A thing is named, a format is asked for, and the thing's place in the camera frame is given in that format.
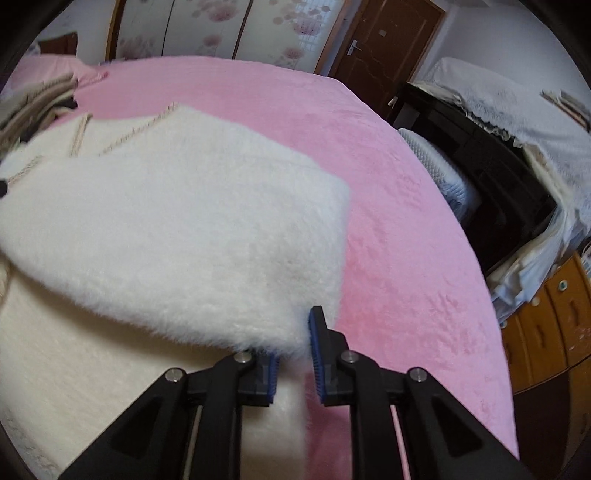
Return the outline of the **dark wooden headboard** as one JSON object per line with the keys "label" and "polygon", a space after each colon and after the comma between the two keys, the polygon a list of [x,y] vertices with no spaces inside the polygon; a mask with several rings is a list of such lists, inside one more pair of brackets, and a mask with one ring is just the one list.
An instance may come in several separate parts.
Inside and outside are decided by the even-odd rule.
{"label": "dark wooden headboard", "polygon": [[77,53],[78,34],[70,32],[58,37],[37,41],[41,54],[73,55]]}

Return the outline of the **white fluffy cardigan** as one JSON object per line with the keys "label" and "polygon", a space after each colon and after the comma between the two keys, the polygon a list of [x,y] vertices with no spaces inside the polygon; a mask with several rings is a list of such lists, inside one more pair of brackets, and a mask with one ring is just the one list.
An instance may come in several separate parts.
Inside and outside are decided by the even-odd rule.
{"label": "white fluffy cardigan", "polygon": [[58,477],[162,371],[244,348],[283,365],[276,406],[245,413],[243,474],[303,477],[308,311],[339,314],[345,180],[175,104],[62,123],[1,177],[1,421],[36,477]]}

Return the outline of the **black piano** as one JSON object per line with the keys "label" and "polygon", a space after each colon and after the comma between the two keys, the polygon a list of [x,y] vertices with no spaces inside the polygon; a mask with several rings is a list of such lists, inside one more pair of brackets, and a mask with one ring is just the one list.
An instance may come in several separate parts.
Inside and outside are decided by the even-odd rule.
{"label": "black piano", "polygon": [[557,203],[525,155],[460,107],[406,83],[388,122],[434,144],[475,188],[479,206],[461,225],[484,275],[549,226]]}

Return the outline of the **floral sliding wardrobe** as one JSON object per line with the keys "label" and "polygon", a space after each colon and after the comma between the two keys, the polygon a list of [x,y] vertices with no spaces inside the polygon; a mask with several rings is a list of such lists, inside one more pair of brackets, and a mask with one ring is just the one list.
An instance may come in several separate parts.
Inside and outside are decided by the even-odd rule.
{"label": "floral sliding wardrobe", "polygon": [[332,0],[117,1],[105,57],[205,56],[317,72],[348,6]]}

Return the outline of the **brown wooden door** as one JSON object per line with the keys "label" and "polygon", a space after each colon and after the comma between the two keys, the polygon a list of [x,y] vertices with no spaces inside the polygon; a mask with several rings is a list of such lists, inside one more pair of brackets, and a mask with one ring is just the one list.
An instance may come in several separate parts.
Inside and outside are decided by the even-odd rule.
{"label": "brown wooden door", "polygon": [[339,44],[329,77],[386,119],[399,87],[410,80],[445,15],[433,1],[363,1]]}

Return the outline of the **wooden drawer cabinet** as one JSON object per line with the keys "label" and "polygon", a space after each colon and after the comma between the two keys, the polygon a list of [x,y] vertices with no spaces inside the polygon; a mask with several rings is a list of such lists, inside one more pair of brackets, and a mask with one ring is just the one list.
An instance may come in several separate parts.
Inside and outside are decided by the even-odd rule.
{"label": "wooden drawer cabinet", "polygon": [[502,324],[515,393],[550,380],[590,356],[590,281],[573,254],[532,300]]}

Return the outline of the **beige folded clothes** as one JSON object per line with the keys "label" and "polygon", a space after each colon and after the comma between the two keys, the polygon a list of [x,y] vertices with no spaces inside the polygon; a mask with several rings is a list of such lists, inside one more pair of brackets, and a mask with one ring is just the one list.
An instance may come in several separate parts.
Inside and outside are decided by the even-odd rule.
{"label": "beige folded clothes", "polygon": [[72,73],[29,85],[1,101],[1,158],[78,107]]}

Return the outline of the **pink pillow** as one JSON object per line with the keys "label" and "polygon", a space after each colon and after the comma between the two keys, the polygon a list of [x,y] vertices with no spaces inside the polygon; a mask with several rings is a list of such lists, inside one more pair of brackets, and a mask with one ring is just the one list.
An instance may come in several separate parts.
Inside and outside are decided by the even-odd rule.
{"label": "pink pillow", "polygon": [[71,74],[79,87],[100,82],[108,72],[97,66],[90,66],[72,55],[41,54],[23,58],[11,75],[14,86],[45,82]]}

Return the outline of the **white lace piano cover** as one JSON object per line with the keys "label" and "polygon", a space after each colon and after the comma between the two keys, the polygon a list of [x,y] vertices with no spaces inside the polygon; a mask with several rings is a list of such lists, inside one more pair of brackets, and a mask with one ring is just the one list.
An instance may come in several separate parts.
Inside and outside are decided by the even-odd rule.
{"label": "white lace piano cover", "polygon": [[533,145],[569,187],[582,222],[590,222],[590,134],[559,108],[515,81],[445,57],[415,83],[462,107],[517,143]]}

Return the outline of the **pink bed sheet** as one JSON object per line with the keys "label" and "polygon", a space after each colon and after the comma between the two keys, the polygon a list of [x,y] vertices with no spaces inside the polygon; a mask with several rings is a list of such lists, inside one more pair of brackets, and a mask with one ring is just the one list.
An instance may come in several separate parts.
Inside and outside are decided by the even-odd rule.
{"label": "pink bed sheet", "polygon": [[[238,123],[349,186],[339,314],[329,326],[384,367],[431,371],[509,450],[518,442],[501,333],[476,256],[400,134],[341,83],[252,62],[164,57],[99,67],[76,94],[97,120],[153,117],[171,105]],[[349,419],[318,404],[304,378],[300,479],[351,476]]]}

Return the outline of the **stack of books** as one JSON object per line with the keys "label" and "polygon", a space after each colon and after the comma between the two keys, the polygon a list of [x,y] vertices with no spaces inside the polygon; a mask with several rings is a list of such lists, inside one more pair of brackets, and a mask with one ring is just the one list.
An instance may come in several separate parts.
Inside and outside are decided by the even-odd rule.
{"label": "stack of books", "polygon": [[561,90],[559,95],[552,91],[542,90],[540,95],[570,116],[587,132],[590,131],[590,110],[581,101],[564,90]]}

